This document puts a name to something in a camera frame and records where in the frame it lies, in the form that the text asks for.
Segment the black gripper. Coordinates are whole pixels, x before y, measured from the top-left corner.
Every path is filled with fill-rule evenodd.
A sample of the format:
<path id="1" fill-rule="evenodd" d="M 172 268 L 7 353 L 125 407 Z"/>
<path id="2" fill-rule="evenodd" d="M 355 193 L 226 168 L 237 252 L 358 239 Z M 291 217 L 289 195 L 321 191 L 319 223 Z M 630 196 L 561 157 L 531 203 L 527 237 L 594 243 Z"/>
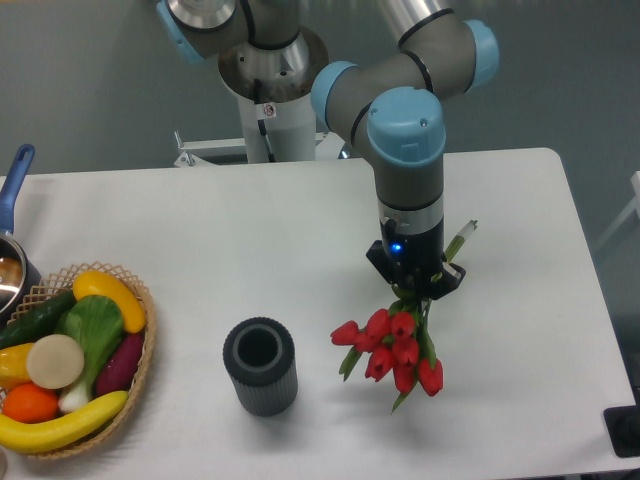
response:
<path id="1" fill-rule="evenodd" d="M 381 240 L 369 247 L 366 258 L 390 285 L 408 290 L 409 285 L 423 285 L 423 297 L 438 300 L 455 291 L 466 270 L 443 261 L 444 218 L 431 229 L 408 234 L 400 224 L 384 218 L 380 224 Z"/>

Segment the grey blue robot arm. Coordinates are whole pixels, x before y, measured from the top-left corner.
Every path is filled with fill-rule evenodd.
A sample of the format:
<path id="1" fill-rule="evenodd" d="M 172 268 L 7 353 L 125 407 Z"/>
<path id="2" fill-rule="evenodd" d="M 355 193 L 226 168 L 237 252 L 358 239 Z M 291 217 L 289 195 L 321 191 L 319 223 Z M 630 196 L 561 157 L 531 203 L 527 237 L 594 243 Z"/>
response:
<path id="1" fill-rule="evenodd" d="M 447 1 L 380 5 L 398 51 L 369 68 L 328 58 L 296 1 L 161 1 L 172 43 L 191 62 L 213 57 L 236 97 L 252 163 L 311 159 L 323 123 L 374 172 L 381 236 L 367 256 L 419 299 L 455 290 L 464 270 L 443 248 L 443 100 L 493 78 L 499 48 Z"/>

